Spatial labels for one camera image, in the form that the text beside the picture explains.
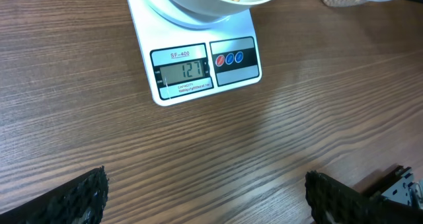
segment button panel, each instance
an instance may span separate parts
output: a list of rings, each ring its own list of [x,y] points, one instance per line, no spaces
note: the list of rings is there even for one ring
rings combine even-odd
[[[225,58],[223,65],[214,64],[218,86],[229,85],[260,76],[258,58],[254,39],[238,38],[218,42],[210,42],[213,61]]]

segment scale display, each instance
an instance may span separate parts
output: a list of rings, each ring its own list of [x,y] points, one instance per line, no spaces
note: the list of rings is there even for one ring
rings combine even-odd
[[[160,72],[165,85],[181,83],[204,76],[203,65],[200,60],[161,67]]]
[[[228,17],[187,11],[171,0],[128,0],[153,100],[170,106],[259,82],[248,10]]]

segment kitchen scale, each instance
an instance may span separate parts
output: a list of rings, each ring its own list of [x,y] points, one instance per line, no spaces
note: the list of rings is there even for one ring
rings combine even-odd
[[[172,0],[128,0],[153,100],[169,106],[259,82],[250,11],[209,17]]]

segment wooden table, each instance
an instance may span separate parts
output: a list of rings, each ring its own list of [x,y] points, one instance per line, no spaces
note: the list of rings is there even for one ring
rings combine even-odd
[[[103,223],[310,223],[308,170],[423,177],[423,5],[252,17],[262,81],[162,108],[126,0],[0,0],[0,213],[101,165]]]

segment number 127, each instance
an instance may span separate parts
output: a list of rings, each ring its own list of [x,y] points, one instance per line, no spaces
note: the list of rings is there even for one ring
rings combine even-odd
[[[201,75],[200,62],[194,61],[194,63],[197,64],[197,73],[198,73],[198,75]],[[182,70],[184,71],[184,78],[192,77],[192,75],[190,74],[190,72],[192,70],[192,63],[187,63],[186,65],[189,66],[190,68],[188,70],[185,70],[185,65],[182,65]]]

